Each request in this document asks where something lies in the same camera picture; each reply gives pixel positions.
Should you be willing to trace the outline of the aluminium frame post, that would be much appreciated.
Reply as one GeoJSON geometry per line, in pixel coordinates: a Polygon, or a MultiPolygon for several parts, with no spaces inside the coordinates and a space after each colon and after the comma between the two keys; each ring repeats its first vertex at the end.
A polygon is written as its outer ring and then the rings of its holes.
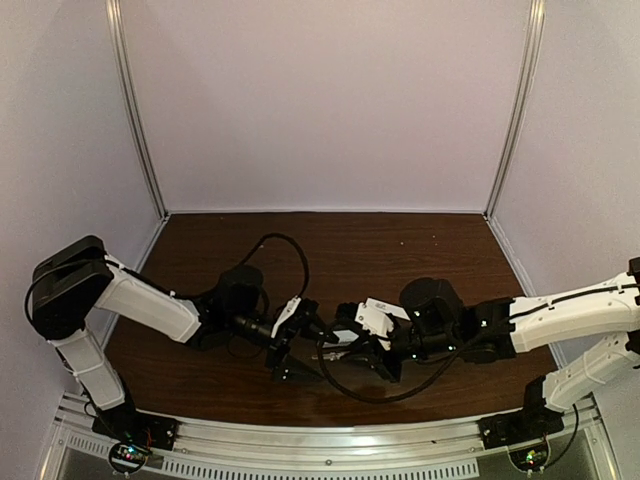
{"type": "Polygon", "coordinates": [[[508,172],[515,155],[519,136],[524,125],[529,95],[534,84],[539,62],[545,20],[546,2],[544,0],[531,1],[528,20],[526,23],[523,54],[511,114],[501,150],[498,168],[484,211],[484,215],[487,219],[493,218],[497,210],[502,191],[506,184],[508,172]]]}
{"type": "Polygon", "coordinates": [[[152,164],[149,146],[144,131],[142,115],[138,104],[131,63],[128,55],[122,15],[122,2],[118,0],[107,0],[105,2],[105,6],[108,27],[113,44],[117,75],[134,148],[143,180],[148,190],[156,216],[159,219],[164,220],[168,217],[169,212],[164,202],[155,168],[152,164]]]}

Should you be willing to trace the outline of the right aluminium frame post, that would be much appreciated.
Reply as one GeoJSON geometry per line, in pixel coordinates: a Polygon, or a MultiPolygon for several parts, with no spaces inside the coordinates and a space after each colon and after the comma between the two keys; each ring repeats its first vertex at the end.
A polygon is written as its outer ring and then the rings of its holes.
{"type": "Polygon", "coordinates": [[[531,1],[528,20],[526,23],[523,54],[511,114],[501,150],[498,168],[484,211],[484,215],[487,219],[493,218],[497,210],[502,191],[506,184],[508,172],[515,155],[519,136],[524,125],[529,95],[534,84],[539,62],[545,20],[546,2],[544,0],[531,1]]]}

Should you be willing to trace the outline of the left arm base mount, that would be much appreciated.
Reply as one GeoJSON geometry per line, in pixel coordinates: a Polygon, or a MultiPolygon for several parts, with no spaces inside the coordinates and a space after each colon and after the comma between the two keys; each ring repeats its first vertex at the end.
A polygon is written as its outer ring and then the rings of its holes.
{"type": "Polygon", "coordinates": [[[128,477],[173,450],[178,426],[175,418],[136,412],[128,426],[97,415],[91,430],[115,441],[108,448],[107,461],[117,474],[128,477]]]}

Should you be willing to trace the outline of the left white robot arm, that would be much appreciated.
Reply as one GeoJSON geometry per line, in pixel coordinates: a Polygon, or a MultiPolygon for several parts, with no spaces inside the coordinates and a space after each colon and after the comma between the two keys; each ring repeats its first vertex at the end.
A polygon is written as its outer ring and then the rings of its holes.
{"type": "Polygon", "coordinates": [[[296,295],[274,319],[268,307],[263,274],[246,260],[221,273],[212,289],[183,296],[126,267],[93,235],[37,265],[24,298],[30,325],[54,346],[97,411],[109,415],[135,407],[89,330],[86,318],[92,310],[124,316],[201,351],[243,338],[265,352],[274,380],[322,380],[321,373],[291,353],[296,336],[323,336],[317,303],[296,295]]]}

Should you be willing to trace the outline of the front aluminium rail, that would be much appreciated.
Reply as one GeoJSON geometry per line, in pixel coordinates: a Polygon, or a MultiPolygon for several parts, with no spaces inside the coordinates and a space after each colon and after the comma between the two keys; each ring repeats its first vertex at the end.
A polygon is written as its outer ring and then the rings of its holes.
{"type": "Polygon", "coordinates": [[[86,402],[64,395],[36,479],[622,479],[592,399],[549,435],[542,474],[519,471],[513,447],[487,449],[478,417],[345,428],[268,427],[177,417],[171,450],[153,454],[134,474],[108,463],[116,441],[93,432],[86,402]]]}

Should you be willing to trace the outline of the white remote control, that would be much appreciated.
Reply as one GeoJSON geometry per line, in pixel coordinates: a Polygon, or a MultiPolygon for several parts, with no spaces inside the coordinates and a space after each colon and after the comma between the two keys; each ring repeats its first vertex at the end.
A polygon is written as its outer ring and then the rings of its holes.
{"type": "Polygon", "coordinates": [[[326,342],[322,347],[322,358],[325,361],[341,359],[352,349],[352,344],[358,339],[358,335],[349,330],[338,330],[335,335],[338,338],[336,342],[326,342]]]}

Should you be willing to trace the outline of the white remote back cover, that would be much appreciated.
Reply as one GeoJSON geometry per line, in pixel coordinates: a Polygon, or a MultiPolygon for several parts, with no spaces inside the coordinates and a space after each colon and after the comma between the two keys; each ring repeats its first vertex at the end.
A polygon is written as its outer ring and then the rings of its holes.
{"type": "Polygon", "coordinates": [[[377,300],[377,299],[373,299],[373,298],[368,298],[366,301],[366,305],[368,307],[374,308],[380,312],[383,312],[385,314],[391,314],[396,318],[400,318],[400,319],[404,319],[404,320],[408,320],[409,317],[406,313],[406,311],[398,306],[398,305],[394,305],[394,304],[390,304],[381,300],[377,300]]]}

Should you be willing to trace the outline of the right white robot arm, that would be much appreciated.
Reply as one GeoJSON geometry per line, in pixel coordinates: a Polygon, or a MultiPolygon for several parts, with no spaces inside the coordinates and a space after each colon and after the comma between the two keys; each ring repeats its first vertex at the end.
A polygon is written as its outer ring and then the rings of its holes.
{"type": "Polygon", "coordinates": [[[543,376],[525,405],[564,412],[579,398],[639,364],[639,261],[600,284],[560,294],[465,306],[451,283],[420,278],[397,305],[372,298],[355,322],[372,341],[373,367],[392,382],[405,360],[451,353],[483,364],[539,347],[599,334],[602,339],[564,368],[543,376]]]}

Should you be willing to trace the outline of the left aluminium frame post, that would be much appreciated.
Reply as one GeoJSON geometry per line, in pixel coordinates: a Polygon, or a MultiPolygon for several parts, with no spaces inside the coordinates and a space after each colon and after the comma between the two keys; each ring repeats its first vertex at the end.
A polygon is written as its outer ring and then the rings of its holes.
{"type": "Polygon", "coordinates": [[[152,164],[149,146],[144,131],[142,115],[138,104],[131,63],[128,55],[122,15],[122,2],[118,0],[107,0],[105,2],[105,6],[108,27],[113,44],[117,75],[134,148],[143,180],[148,190],[156,216],[159,219],[164,220],[168,217],[169,212],[164,202],[155,168],[152,164]]]}

